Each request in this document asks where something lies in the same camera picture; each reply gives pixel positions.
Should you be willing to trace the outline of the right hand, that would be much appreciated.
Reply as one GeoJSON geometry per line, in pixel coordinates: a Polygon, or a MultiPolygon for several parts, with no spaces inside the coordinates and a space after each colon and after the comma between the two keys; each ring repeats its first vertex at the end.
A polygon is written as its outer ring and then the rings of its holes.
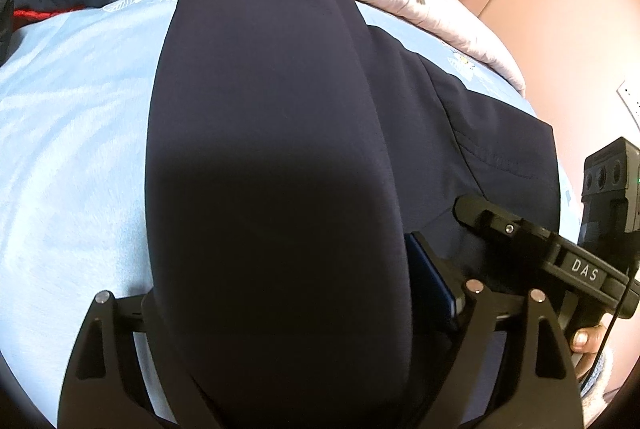
{"type": "Polygon", "coordinates": [[[578,380],[586,377],[597,362],[597,355],[605,334],[606,326],[599,323],[596,326],[579,328],[570,339],[572,362],[578,380]]]}

